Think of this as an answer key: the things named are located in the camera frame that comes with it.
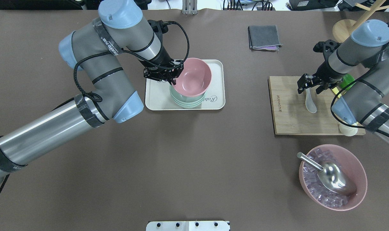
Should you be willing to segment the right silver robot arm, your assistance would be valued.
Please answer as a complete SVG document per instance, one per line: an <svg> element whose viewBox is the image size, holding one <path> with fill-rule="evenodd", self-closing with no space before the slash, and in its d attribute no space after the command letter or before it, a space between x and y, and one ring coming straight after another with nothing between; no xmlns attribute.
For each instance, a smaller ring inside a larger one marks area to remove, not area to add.
<svg viewBox="0 0 389 231"><path fill-rule="evenodd" d="M316 86L316 93L333 88L354 67L361 64L368 71L331 105L331 112L348 126L358 122L389 144L389 106L382 98L389 93L389 26L380 20L364 22L343 42L320 41L313 47L324 62L313 75L298 81L298 93Z"/></svg>

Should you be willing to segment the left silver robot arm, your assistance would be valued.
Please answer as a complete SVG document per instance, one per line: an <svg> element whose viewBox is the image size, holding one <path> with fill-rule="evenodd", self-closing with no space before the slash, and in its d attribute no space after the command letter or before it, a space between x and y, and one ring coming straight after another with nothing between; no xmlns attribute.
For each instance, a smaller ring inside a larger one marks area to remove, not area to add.
<svg viewBox="0 0 389 231"><path fill-rule="evenodd" d="M143 110L118 55L130 54L144 67L143 76L171 85L183 70L188 53L170 57L162 35L175 21L147 20L133 0L104 0L98 17L59 43L62 59L72 68L79 94L49 113L0 136L0 185L30 162L79 135L113 119L122 123Z"/></svg>

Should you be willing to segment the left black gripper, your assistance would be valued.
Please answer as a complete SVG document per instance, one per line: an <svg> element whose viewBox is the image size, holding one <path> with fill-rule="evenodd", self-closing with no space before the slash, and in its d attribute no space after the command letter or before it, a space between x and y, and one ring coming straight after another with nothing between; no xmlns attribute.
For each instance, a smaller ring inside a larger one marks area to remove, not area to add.
<svg viewBox="0 0 389 231"><path fill-rule="evenodd" d="M144 77L155 81L166 81L170 85L176 85L176 79L180 76L184 69L183 60L171 60L168 64L161 64L162 67L168 69L158 68L148 62L144 61Z"/></svg>

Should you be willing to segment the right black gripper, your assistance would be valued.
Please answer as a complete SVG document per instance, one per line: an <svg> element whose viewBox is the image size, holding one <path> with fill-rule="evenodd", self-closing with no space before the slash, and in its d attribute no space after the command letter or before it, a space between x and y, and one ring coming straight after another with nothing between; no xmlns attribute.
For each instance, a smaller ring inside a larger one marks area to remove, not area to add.
<svg viewBox="0 0 389 231"><path fill-rule="evenodd" d="M324 62L319 66L316 73L313 75L303 74L297 81L298 94L303 93L307 88L312 88L316 85L316 94L321 94L324 90L334 88L337 83L342 81L342 74L336 72L329 65L329 57L336 54L337 48L341 45L334 40L319 41L314 47L313 51L322 53Z"/></svg>

